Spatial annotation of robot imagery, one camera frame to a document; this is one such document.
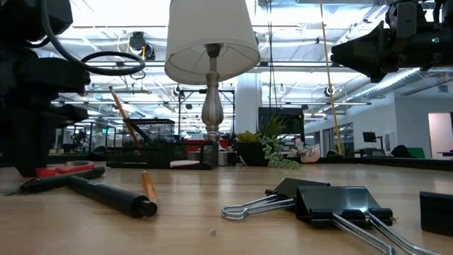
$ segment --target yellow pole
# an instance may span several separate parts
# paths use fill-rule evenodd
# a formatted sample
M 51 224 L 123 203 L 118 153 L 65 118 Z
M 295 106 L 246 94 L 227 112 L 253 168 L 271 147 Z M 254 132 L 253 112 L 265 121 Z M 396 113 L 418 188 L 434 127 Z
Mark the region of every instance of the yellow pole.
M 329 66 L 328 66 L 327 39 L 326 39 L 326 28 L 325 28 L 325 24 L 324 24 L 323 0 L 319 0 L 319 7 L 321 9 L 321 21 L 322 21 L 322 26 L 323 26 L 323 37 L 324 37 L 324 54 L 326 54 L 327 80 L 328 80 L 329 94 L 331 95 L 333 124 L 335 126 L 335 134 L 337 136 L 338 153 L 342 154 L 341 153 L 340 135 L 338 133 L 337 113 L 336 113 L 336 110 L 335 110 L 335 100 L 333 99 L 333 89 L 332 89 L 332 82 L 331 82 L 331 71 L 330 71 Z

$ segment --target table lamp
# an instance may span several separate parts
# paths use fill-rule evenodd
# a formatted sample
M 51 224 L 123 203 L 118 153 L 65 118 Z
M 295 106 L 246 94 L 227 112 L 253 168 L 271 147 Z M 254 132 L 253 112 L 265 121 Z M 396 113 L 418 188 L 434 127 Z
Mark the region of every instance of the table lamp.
M 247 72 L 260 60 L 245 0 L 173 0 L 165 73 L 181 84 L 207 84 L 202 108 L 206 140 L 219 141 L 224 119 L 219 81 Z

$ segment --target wooden table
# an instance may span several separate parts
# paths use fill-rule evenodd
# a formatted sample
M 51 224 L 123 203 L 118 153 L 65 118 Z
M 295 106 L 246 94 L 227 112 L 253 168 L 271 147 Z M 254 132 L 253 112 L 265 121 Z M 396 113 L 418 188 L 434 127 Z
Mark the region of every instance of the wooden table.
M 253 215 L 242 222 L 219 216 L 223 205 L 261 198 L 266 188 L 276 187 L 284 177 L 365 185 L 381 206 L 393 210 L 398 218 L 393 228 L 406 239 L 441 254 L 453 252 L 451 237 L 420 229 L 418 199 L 420 190 L 453 193 L 451 172 L 327 164 L 301 166 L 297 171 L 237 166 L 149 172 L 160 198 L 158 215 L 149 219 L 121 215 L 67 188 L 0 196 L 0 253 L 379 254 L 339 229 L 312 229 L 286 210 Z M 110 169 L 100 182 L 141 193 L 140 174 L 140 170 Z M 17 171 L 0 169 L 0 191 L 23 181 Z M 210 235 L 211 228 L 217 235 Z

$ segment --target metal clip handle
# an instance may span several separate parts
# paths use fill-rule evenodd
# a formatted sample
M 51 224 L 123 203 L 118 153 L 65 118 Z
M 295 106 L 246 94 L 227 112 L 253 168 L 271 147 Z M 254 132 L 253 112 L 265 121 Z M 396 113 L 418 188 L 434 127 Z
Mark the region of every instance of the metal clip handle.
M 375 237 L 374 235 L 370 234 L 369 232 L 364 231 L 363 229 L 359 228 L 358 226 L 354 225 L 353 223 L 345 220 L 343 217 L 333 214 L 332 219 L 333 224 L 344 230 L 350 234 L 355 235 L 356 237 L 360 238 L 362 241 L 368 243 L 369 245 L 373 246 L 374 248 L 380 250 L 383 254 L 394 255 L 395 249 L 386 242 L 382 241 L 381 239 Z
M 400 234 L 396 233 L 393 229 L 385 225 L 380 219 L 378 219 L 373 214 L 369 214 L 369 223 L 375 227 L 379 232 L 384 236 L 390 239 L 398 247 L 400 247 L 404 252 L 410 255 L 439 255 L 433 251 L 428 251 L 423 248 L 420 248 L 414 244 L 411 244 L 408 240 L 402 237 Z
M 270 210 L 293 208 L 293 199 L 278 200 L 277 195 L 269 195 L 264 198 L 253 200 L 243 205 L 227 205 L 221 211 L 221 215 L 226 220 L 243 220 L 249 215 L 264 213 Z

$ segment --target red object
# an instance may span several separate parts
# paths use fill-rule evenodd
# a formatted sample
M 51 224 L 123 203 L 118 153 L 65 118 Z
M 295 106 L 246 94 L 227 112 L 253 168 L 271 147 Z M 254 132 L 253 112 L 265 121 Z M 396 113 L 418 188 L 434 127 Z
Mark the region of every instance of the red object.
M 184 140 L 184 143 L 186 144 L 193 144 L 197 143 L 197 145 L 186 145 L 184 148 L 184 152 L 187 154 L 188 152 L 196 152 L 201 148 L 201 145 L 205 142 L 204 140 Z M 228 149 L 228 140 L 220 140 L 220 146 L 224 149 Z
M 64 166 L 41 167 L 36 169 L 38 177 L 48 177 L 57 174 L 70 174 L 79 171 L 94 169 L 94 163 L 91 161 L 69 161 Z

